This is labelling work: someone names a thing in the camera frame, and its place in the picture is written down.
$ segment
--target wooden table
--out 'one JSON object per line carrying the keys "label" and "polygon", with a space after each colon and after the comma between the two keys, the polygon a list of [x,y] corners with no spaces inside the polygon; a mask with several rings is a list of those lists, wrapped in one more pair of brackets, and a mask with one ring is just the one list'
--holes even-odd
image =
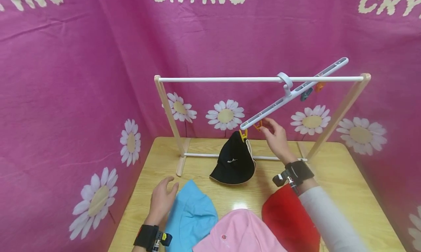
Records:
{"label": "wooden table", "polygon": [[[193,138],[189,152],[218,154],[225,141]],[[251,140],[251,144],[254,155],[273,156],[266,141]],[[313,144],[303,142],[307,149]],[[297,156],[301,156],[296,142],[289,142],[289,145]],[[219,218],[238,208],[250,209],[260,217],[263,203],[277,190],[272,177],[283,171],[283,166],[277,161],[259,160],[255,175],[249,182],[240,186],[224,186],[209,179],[216,165],[215,158],[187,157],[182,177],[175,175],[178,160],[174,138],[155,139],[108,252],[131,251],[139,227],[149,213],[150,194],[166,176],[174,176],[174,182],[180,182],[180,189],[193,179],[213,201]],[[316,180],[351,222],[370,251],[405,251],[343,144],[326,142],[309,166]],[[322,241],[321,252],[324,251],[327,249]]]}

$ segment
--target pink backdrop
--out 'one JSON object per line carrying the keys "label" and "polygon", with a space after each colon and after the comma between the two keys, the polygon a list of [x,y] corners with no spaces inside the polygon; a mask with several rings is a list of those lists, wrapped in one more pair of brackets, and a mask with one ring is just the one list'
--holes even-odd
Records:
{"label": "pink backdrop", "polygon": [[[347,56],[335,75],[369,72],[372,81],[330,141],[347,144],[407,250],[421,251],[420,3],[0,0],[0,243],[107,250],[153,139],[171,136],[154,75],[312,76]],[[315,141],[349,87],[329,83],[271,117],[288,139]],[[276,83],[166,88],[180,133],[200,138],[228,137],[283,95]],[[321,122],[308,129],[311,115]],[[105,186],[95,214],[88,208]]]}

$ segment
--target pink bucket hat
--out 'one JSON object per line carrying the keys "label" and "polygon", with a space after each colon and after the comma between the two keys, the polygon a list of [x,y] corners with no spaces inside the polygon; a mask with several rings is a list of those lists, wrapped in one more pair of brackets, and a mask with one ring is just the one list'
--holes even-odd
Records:
{"label": "pink bucket hat", "polygon": [[286,252],[263,221],[246,209],[226,214],[193,251]]}

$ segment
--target white daisy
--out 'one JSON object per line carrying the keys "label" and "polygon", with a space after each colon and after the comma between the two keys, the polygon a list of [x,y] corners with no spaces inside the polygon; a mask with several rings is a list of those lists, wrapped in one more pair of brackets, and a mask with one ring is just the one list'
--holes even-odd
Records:
{"label": "white daisy", "polygon": [[184,104],[183,98],[179,97],[175,92],[174,94],[168,93],[167,96],[174,120],[183,122],[186,119],[188,122],[193,123],[192,119],[196,119],[197,111],[191,110],[191,104]]}
{"label": "white daisy", "polygon": [[115,199],[114,195],[117,193],[117,186],[114,186],[118,175],[116,169],[113,169],[108,174],[108,168],[105,167],[102,171],[101,179],[97,174],[91,178],[91,184],[83,186],[80,192],[83,201],[78,203],[73,209],[73,214],[78,215],[77,219],[69,227],[72,232],[70,240],[75,239],[81,232],[81,239],[85,238],[91,229],[91,226],[96,229],[101,219],[104,219]]}
{"label": "white daisy", "polygon": [[382,144],[387,142],[383,135],[386,130],[377,122],[369,123],[368,119],[355,117],[353,122],[349,119],[340,121],[340,127],[336,131],[341,135],[348,147],[354,147],[354,151],[362,155],[373,155],[373,148],[382,150]]}
{"label": "white daisy", "polygon": [[325,105],[323,107],[317,105],[313,110],[305,108],[304,113],[297,111],[295,115],[291,116],[291,119],[295,120],[291,122],[291,125],[296,126],[295,131],[301,134],[315,135],[315,133],[322,133],[323,128],[330,121],[330,116],[328,116],[330,109],[326,111],[325,109]]}
{"label": "white daisy", "polygon": [[238,107],[238,102],[227,100],[227,103],[220,101],[213,106],[215,110],[208,111],[206,115],[209,124],[215,124],[216,129],[232,130],[237,127],[242,121],[239,118],[244,117],[244,109]]}
{"label": "white daisy", "polygon": [[408,233],[414,238],[412,241],[414,248],[421,251],[421,206],[418,207],[418,216],[409,215],[409,219],[416,228],[408,228]]}
{"label": "white daisy", "polygon": [[125,130],[122,130],[120,138],[120,143],[124,146],[121,148],[120,155],[121,162],[124,163],[127,160],[127,166],[129,166],[130,163],[134,164],[139,159],[140,133],[137,132],[139,127],[134,120],[127,119],[124,127]]}

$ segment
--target blue clothespin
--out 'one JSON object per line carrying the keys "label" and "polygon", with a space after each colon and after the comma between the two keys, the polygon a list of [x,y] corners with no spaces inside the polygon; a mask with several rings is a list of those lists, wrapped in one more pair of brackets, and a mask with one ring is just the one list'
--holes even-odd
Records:
{"label": "blue clothespin", "polygon": [[301,94],[300,100],[303,102],[307,100],[308,96],[310,96],[310,93],[313,91],[313,88],[308,89],[306,92]]}

